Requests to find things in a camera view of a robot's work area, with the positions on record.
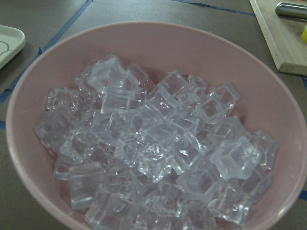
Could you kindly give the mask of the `clear ice cubes pile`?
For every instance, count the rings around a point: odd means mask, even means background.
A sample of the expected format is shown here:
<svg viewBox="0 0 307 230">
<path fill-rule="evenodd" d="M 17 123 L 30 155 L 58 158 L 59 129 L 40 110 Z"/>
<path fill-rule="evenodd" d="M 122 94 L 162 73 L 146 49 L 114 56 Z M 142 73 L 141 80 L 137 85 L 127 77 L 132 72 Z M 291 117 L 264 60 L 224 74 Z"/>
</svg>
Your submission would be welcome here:
<svg viewBox="0 0 307 230">
<path fill-rule="evenodd" d="M 34 132 L 92 229 L 242 226 L 272 185 L 279 143 L 231 115 L 240 99 L 231 82 L 209 87 L 175 70 L 155 84 L 114 55 L 75 82 L 49 91 Z"/>
</svg>

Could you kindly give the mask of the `pink bowl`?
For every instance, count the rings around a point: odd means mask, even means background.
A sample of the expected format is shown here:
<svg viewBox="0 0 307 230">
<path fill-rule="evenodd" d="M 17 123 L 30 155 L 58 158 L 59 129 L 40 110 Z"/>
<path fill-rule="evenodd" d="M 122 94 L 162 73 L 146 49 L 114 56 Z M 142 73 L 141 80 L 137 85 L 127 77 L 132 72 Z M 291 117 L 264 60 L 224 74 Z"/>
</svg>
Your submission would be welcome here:
<svg viewBox="0 0 307 230">
<path fill-rule="evenodd" d="M 69 193 L 52 176 L 54 158 L 34 134 L 50 88 L 73 86 L 83 69 L 113 53 L 136 62 L 154 81 L 172 70 L 231 81 L 241 94 L 235 115 L 246 128 L 262 129 L 280 143 L 273 185 L 250 210 L 244 229 L 267 230 L 297 200 L 307 177 L 307 126 L 291 92 L 266 65 L 239 46 L 208 32 L 169 23 L 129 22 L 95 27 L 44 51 L 18 81 L 8 105 L 6 135 L 16 171 L 29 193 L 54 218 L 87 230 L 83 213 L 71 210 Z"/>
</svg>

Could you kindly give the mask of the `wooden cutting board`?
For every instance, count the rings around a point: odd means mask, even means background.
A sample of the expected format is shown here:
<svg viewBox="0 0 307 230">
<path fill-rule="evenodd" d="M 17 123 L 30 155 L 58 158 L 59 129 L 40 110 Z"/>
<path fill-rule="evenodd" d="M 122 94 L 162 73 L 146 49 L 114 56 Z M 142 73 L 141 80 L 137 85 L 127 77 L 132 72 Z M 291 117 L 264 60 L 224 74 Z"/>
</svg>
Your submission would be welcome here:
<svg viewBox="0 0 307 230">
<path fill-rule="evenodd" d="M 275 13 L 280 0 L 250 0 L 276 68 L 283 73 L 307 74 L 307 45 L 301 39 L 306 22 Z"/>
</svg>

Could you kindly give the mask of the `white serving tray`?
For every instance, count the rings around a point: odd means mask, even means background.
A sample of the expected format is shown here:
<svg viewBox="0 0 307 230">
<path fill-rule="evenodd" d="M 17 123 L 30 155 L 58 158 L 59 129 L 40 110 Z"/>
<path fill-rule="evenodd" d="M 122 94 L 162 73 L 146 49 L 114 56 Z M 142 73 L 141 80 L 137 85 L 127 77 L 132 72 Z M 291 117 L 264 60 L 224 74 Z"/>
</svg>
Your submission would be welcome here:
<svg viewBox="0 0 307 230">
<path fill-rule="evenodd" d="M 0 69 L 2 69 L 25 46 L 24 33 L 13 27 L 0 26 Z"/>
</svg>

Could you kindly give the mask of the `metal muddler bar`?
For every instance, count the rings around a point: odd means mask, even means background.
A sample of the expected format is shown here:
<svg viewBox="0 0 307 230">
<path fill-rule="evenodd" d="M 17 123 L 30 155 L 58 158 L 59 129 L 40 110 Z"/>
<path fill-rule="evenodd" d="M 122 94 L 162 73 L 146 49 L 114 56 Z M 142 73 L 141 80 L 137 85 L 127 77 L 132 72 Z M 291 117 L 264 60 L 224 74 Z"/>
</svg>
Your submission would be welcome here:
<svg viewBox="0 0 307 230">
<path fill-rule="evenodd" d="M 275 13 L 278 16 L 282 17 L 291 17 L 306 20 L 307 6 L 294 3 L 280 2 L 275 7 Z"/>
</svg>

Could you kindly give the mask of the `lemon half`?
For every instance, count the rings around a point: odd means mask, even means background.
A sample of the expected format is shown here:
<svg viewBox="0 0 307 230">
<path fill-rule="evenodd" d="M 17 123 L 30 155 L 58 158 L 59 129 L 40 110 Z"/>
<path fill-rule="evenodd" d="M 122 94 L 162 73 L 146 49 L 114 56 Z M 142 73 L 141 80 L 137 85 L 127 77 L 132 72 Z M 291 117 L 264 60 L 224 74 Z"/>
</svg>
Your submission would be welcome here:
<svg viewBox="0 0 307 230">
<path fill-rule="evenodd" d="M 307 44 L 307 25 L 304 27 L 304 30 L 301 34 L 301 40 Z"/>
</svg>

